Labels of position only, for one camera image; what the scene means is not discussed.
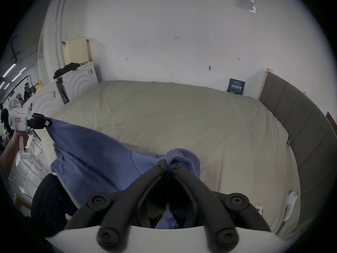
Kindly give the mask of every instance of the blue book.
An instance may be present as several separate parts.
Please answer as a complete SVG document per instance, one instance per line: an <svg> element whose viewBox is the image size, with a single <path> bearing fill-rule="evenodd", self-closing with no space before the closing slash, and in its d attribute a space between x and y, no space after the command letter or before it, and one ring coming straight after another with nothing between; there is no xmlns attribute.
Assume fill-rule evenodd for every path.
<svg viewBox="0 0 337 253"><path fill-rule="evenodd" d="M244 87L245 87L245 82L235 80L235 79L230 79L227 92L242 95Z"/></svg>

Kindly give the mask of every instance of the dark pants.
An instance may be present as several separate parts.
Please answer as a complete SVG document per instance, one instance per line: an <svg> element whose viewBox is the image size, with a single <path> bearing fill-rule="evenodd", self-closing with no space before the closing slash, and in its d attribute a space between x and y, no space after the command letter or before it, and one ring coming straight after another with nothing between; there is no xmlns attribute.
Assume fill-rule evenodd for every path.
<svg viewBox="0 0 337 253"><path fill-rule="evenodd" d="M48 174L37 188L32 201L31 219L44 237L63 230L65 214L72 216L77 208L65 192L59 179Z"/></svg>

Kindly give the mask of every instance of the blue cloth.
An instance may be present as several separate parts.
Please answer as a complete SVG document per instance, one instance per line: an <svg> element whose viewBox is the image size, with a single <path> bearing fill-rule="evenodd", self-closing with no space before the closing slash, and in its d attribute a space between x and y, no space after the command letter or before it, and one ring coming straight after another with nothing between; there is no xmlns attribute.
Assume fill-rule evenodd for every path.
<svg viewBox="0 0 337 253"><path fill-rule="evenodd" d="M200 178L200 161L191 151L177 148L166 155L131 150L119 141L100 133L60 120L52 119L47 128L54 141L57 159L51 164L77 207L85 204L97 192L113 193L125 190L140 175L165 158L173 160ZM157 228L177 228L173 216L166 210Z"/></svg>

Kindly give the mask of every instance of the beige bedsheet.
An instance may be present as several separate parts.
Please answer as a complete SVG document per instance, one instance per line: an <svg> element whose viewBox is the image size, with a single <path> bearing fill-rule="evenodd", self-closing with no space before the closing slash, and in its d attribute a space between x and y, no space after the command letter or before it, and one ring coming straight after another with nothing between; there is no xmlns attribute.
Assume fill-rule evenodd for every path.
<svg viewBox="0 0 337 253"><path fill-rule="evenodd" d="M68 103L53 118L109 135L133 149L165 154L185 148L200 159L200 178L214 191L240 192L276 232L290 191L300 182L288 133L253 98L175 83L109 81ZM53 145L40 133L52 162ZM297 210L283 227L288 234Z"/></svg>

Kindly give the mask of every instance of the beige box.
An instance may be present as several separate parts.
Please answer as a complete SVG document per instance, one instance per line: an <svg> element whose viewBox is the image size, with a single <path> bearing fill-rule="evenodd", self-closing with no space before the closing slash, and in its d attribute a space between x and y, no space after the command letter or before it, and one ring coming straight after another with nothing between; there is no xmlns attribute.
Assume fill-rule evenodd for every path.
<svg viewBox="0 0 337 253"><path fill-rule="evenodd" d="M70 63L83 64L89 61L87 38L79 37L73 40L67 40L63 44L64 64Z"/></svg>

